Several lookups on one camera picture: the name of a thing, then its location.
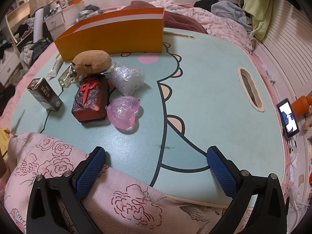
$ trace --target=white cabinet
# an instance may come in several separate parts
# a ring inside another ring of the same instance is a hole
[[[85,4],[81,1],[48,17],[45,22],[52,38],[55,40],[58,36],[65,32],[66,29],[73,24],[73,21],[78,18],[78,14],[84,8]]]
[[[45,22],[54,40],[66,30],[65,22],[61,11],[47,18]]]

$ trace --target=blue dinosaur bed tray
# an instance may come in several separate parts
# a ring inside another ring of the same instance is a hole
[[[146,84],[134,93],[141,108],[129,130],[118,130],[108,120],[80,124],[71,114],[77,86],[62,89],[57,78],[49,84],[61,94],[60,110],[47,112],[26,91],[15,109],[12,128],[16,133],[42,132],[82,150],[100,145],[113,168],[188,202],[221,207],[231,202],[207,165],[211,145],[240,170],[264,177],[276,173],[283,180],[277,116],[248,56],[225,40],[169,31],[162,53],[112,55],[116,62],[146,74]],[[36,77],[48,73],[55,56]],[[69,64],[63,64],[58,74]],[[110,101],[120,96],[110,89]]]

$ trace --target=metal screw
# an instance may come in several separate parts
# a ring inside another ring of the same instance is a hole
[[[36,181],[40,181],[40,180],[42,180],[42,178],[43,178],[43,175],[38,175],[38,176],[36,177]]]
[[[241,171],[241,174],[242,174],[243,176],[247,177],[247,176],[249,176],[249,171],[247,171],[247,170],[242,170],[242,171]]]
[[[277,175],[275,173],[271,173],[270,176],[271,176],[272,179],[277,179]]]
[[[63,173],[63,175],[65,177],[69,177],[69,176],[71,176],[71,171],[66,171],[66,172]]]

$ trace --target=red brocade box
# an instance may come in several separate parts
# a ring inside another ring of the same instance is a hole
[[[87,76],[80,82],[71,113],[79,122],[105,119],[109,85],[105,75]]]

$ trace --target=blue rubber grip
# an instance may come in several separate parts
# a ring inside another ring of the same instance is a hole
[[[236,180],[211,147],[207,150],[207,163],[210,166],[210,170],[212,170],[216,176],[225,195],[235,198],[237,195]]]
[[[76,197],[78,200],[88,195],[105,161],[105,150],[101,148],[76,182]]]

